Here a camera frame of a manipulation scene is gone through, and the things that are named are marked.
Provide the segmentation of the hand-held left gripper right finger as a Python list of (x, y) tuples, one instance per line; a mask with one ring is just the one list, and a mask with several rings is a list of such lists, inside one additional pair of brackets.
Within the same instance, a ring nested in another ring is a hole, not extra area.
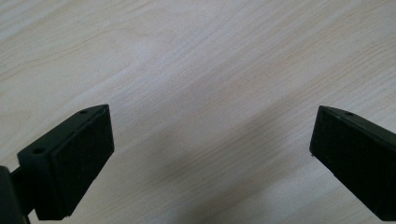
[(379, 219), (396, 221), (396, 133), (322, 105), (309, 150)]

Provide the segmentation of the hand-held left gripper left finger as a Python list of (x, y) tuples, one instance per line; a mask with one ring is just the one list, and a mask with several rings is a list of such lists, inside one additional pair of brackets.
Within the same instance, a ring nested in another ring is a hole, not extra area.
[(22, 212), (40, 220), (71, 216), (113, 152), (109, 106), (78, 111), (17, 154), (12, 180)]

